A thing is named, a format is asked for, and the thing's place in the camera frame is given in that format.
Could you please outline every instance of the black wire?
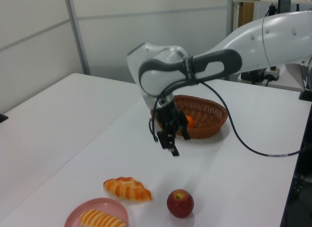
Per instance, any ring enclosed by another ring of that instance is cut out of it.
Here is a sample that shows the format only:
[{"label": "black wire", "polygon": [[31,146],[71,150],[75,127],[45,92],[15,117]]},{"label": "black wire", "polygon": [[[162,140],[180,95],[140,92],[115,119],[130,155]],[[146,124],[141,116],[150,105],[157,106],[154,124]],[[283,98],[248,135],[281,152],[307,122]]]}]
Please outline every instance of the black wire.
[{"label": "black wire", "polygon": [[308,148],[304,148],[302,150],[298,150],[296,152],[293,152],[293,153],[290,153],[290,154],[280,154],[280,155],[270,155],[270,154],[265,154],[265,153],[261,153],[261,152],[258,152],[256,150],[253,150],[251,149],[249,146],[247,146],[244,141],[240,138],[240,136],[238,135],[236,129],[235,129],[235,126],[234,126],[234,123],[233,123],[233,120],[232,120],[232,117],[231,117],[231,114],[230,114],[230,111],[228,109],[228,106],[226,105],[226,103],[224,102],[224,100],[222,99],[222,97],[212,88],[210,87],[208,84],[206,84],[205,82],[200,82],[201,84],[203,84],[204,86],[206,86],[207,88],[209,88],[211,91],[213,91],[217,96],[218,98],[221,100],[221,102],[223,103],[227,113],[228,113],[228,116],[229,116],[229,119],[230,119],[230,122],[231,122],[231,125],[232,125],[232,128],[233,128],[233,131],[236,135],[236,137],[238,138],[238,140],[250,151],[252,151],[253,153],[256,153],[258,155],[262,155],[262,156],[267,156],[267,157],[288,157],[288,156],[292,156],[292,155],[296,155],[296,154],[299,154],[299,153],[302,153],[302,152],[305,152],[307,150],[309,150],[312,146],[308,147]]},{"label": "black wire", "polygon": [[285,208],[285,227],[287,227],[287,210]]},{"label": "black wire", "polygon": [[[150,132],[152,133],[153,135],[153,138],[154,138],[154,141],[157,142],[158,141],[158,138],[157,136],[155,135],[155,111],[156,111],[156,106],[157,106],[157,103],[159,101],[160,98],[162,97],[165,97],[164,96],[164,93],[166,93],[167,89],[169,89],[171,86],[173,86],[174,84],[176,83],[179,83],[179,82],[183,82],[184,80],[179,80],[179,81],[175,81],[173,83],[171,83],[170,85],[168,85],[166,88],[164,88],[164,90],[161,92],[160,95],[157,96],[156,98],[156,101],[155,101],[155,104],[154,104],[154,108],[153,108],[153,114],[152,114],[152,118],[150,119],[149,121],[149,129],[150,129]],[[233,131],[236,135],[236,137],[238,138],[238,140],[248,149],[250,150],[251,152],[255,153],[255,154],[258,154],[258,155],[262,155],[262,156],[266,156],[266,157],[288,157],[288,156],[292,156],[292,155],[296,155],[296,154],[301,154],[301,153],[304,153],[306,151],[309,151],[312,149],[312,145],[310,145],[309,147],[305,147],[303,148],[302,150],[298,150],[298,151],[295,151],[295,152],[292,152],[292,153],[289,153],[289,154],[279,154],[279,155],[271,155],[271,154],[265,154],[265,153],[261,153],[261,152],[258,152],[256,150],[253,150],[251,149],[249,146],[247,146],[244,141],[240,138],[240,136],[238,135],[237,131],[236,131],[236,128],[234,126],[234,123],[233,123],[233,120],[232,120],[232,117],[231,117],[231,114],[230,114],[230,111],[228,109],[228,106],[226,105],[226,103],[224,102],[224,100],[222,99],[222,97],[212,88],[210,87],[208,84],[206,84],[205,82],[199,82],[201,83],[202,85],[206,86],[207,88],[209,88],[212,92],[214,92],[214,94],[216,94],[218,96],[218,98],[222,101],[227,113],[228,113],[228,116],[229,116],[229,119],[230,119],[230,122],[231,122],[231,125],[232,125],[232,128],[233,128]]]},{"label": "black wire", "polygon": [[267,83],[265,84],[265,87],[268,87],[268,84],[269,84],[270,81],[271,81],[271,78],[268,77],[268,81],[267,81]]}]

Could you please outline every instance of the white wall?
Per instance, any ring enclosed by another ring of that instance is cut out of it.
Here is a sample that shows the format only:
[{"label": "white wall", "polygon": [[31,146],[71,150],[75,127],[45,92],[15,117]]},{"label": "white wall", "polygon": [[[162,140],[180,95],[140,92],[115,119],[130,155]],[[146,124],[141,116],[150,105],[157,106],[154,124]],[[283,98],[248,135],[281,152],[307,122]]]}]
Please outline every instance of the white wall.
[{"label": "white wall", "polygon": [[0,113],[82,73],[65,0],[0,0]]},{"label": "white wall", "polygon": [[226,37],[228,0],[71,0],[91,75],[133,82],[129,51],[143,42],[191,55]]}]

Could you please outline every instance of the croissant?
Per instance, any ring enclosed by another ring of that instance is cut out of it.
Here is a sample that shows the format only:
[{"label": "croissant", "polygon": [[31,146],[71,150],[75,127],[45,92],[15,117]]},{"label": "croissant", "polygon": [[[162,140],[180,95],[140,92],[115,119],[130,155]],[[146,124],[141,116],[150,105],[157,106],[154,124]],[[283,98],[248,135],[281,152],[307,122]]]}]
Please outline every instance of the croissant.
[{"label": "croissant", "polygon": [[141,182],[138,182],[132,177],[110,179],[105,181],[103,185],[109,193],[120,199],[127,199],[135,202],[153,200],[151,192],[144,188]]},{"label": "croissant", "polygon": [[126,227],[121,219],[95,209],[82,213],[80,223],[82,227]]}]

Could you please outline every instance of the white table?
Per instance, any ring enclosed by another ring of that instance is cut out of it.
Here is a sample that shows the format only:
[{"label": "white table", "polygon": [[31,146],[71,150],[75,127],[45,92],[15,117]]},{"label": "white table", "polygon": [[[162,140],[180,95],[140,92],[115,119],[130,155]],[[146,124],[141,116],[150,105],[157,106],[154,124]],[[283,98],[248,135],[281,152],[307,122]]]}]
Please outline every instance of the white table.
[{"label": "white table", "polygon": [[0,220],[140,99],[134,84],[73,74],[0,124]]},{"label": "white table", "polygon": [[[268,83],[268,87],[278,88],[278,89],[286,89],[291,91],[298,91],[302,92],[304,91],[304,88],[301,84],[293,77],[293,75],[287,70],[285,65],[279,66],[280,73],[279,78],[277,81],[271,81]],[[241,75],[238,76],[237,82],[239,83],[248,83],[251,84],[252,82],[242,80]],[[267,80],[264,80],[262,82],[256,82],[256,85],[265,86],[267,83]]]},{"label": "white table", "polygon": [[[238,133],[252,148],[264,153],[300,148],[311,103],[300,101],[298,92],[221,80],[209,83],[228,104]],[[128,92],[128,88],[125,83],[123,89]],[[220,102],[203,86],[185,87],[175,94]],[[154,143],[147,127],[149,117],[143,99],[133,102],[4,218],[0,227],[63,226],[79,204],[110,197],[102,184],[119,176],[142,181],[154,199],[143,204],[122,201],[130,227],[280,225],[297,156],[267,158],[251,153],[236,139],[227,120],[212,138],[177,138],[180,157],[174,158]],[[167,196],[176,188],[194,197],[195,207],[187,219],[177,219],[167,210]]]}]

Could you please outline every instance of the pink plate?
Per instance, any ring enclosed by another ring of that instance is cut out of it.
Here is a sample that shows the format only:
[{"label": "pink plate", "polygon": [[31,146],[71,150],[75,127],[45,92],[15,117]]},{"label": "pink plate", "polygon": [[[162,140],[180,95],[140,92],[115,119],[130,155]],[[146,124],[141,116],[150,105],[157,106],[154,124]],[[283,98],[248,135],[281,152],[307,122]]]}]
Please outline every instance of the pink plate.
[{"label": "pink plate", "polygon": [[116,216],[128,225],[129,219],[127,210],[120,202],[114,199],[98,198],[89,200],[73,210],[67,217],[64,227],[81,227],[80,216],[83,212],[90,209],[96,209]]}]

